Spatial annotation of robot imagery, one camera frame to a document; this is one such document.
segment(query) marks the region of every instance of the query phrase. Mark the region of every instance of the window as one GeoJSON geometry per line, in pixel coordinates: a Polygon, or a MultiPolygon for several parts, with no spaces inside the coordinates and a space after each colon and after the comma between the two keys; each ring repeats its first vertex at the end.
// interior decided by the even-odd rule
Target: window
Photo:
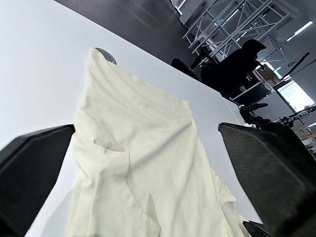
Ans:
{"type": "Polygon", "coordinates": [[[295,81],[289,82],[278,91],[296,112],[315,103],[295,81]]]}

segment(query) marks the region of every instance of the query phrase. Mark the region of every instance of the ceiling light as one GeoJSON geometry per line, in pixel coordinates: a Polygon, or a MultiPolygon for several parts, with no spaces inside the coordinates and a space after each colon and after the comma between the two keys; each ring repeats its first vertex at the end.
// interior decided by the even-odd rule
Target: ceiling light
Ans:
{"type": "Polygon", "coordinates": [[[237,9],[225,22],[228,22],[238,11],[239,9],[237,9]]]}
{"type": "Polygon", "coordinates": [[[316,125],[316,122],[313,123],[313,124],[311,124],[311,125],[309,125],[309,127],[313,127],[313,126],[315,126],[315,125],[316,125]]]}
{"type": "Polygon", "coordinates": [[[305,26],[300,28],[297,32],[295,32],[295,34],[292,37],[288,38],[286,41],[289,42],[291,39],[293,39],[295,36],[297,36],[299,33],[301,33],[303,30],[305,30],[308,26],[310,26],[312,23],[313,23],[312,21],[307,23],[305,26]]]}

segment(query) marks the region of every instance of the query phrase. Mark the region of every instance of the fluorescent light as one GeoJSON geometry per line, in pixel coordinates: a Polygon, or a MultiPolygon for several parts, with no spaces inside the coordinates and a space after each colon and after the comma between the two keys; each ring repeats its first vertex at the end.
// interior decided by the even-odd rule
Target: fluorescent light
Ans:
{"type": "Polygon", "coordinates": [[[313,127],[316,125],[316,122],[314,122],[313,124],[309,125],[309,127],[313,127]]]}
{"type": "Polygon", "coordinates": [[[237,9],[225,22],[228,22],[238,11],[239,9],[237,9]]]}
{"type": "Polygon", "coordinates": [[[245,36],[247,33],[248,33],[248,31],[246,31],[245,33],[243,33],[243,34],[240,36],[240,38],[243,37],[243,36],[245,36]]]}
{"type": "Polygon", "coordinates": [[[297,32],[295,32],[295,34],[292,37],[288,38],[286,41],[289,42],[291,39],[293,39],[295,36],[297,36],[299,33],[301,33],[303,30],[305,30],[308,26],[310,26],[312,23],[313,23],[312,21],[307,23],[305,26],[300,28],[297,32]]]}
{"type": "Polygon", "coordinates": [[[305,30],[308,26],[310,26],[313,22],[310,21],[309,23],[307,23],[305,26],[303,26],[302,28],[300,28],[297,32],[295,32],[295,35],[298,35],[299,33],[301,33],[303,30],[305,30]]]}
{"type": "Polygon", "coordinates": [[[248,31],[246,31],[245,33],[243,33],[242,35],[241,35],[241,37],[243,37],[244,35],[246,35],[248,33],[248,31]]]}

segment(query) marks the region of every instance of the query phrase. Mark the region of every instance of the fabric fold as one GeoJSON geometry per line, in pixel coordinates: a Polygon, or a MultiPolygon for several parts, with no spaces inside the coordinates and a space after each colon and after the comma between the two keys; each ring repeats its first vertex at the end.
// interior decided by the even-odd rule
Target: fabric fold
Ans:
{"type": "Polygon", "coordinates": [[[210,167],[186,101],[92,48],[74,124],[81,171],[69,237],[246,236],[235,197],[210,167]]]}

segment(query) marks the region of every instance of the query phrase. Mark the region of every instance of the gray floor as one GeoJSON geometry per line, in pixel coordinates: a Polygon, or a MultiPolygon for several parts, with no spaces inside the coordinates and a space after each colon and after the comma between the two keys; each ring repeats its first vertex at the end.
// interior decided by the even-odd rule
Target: gray floor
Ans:
{"type": "Polygon", "coordinates": [[[194,56],[182,40],[186,29],[170,0],[56,0],[170,64],[194,56]]]}

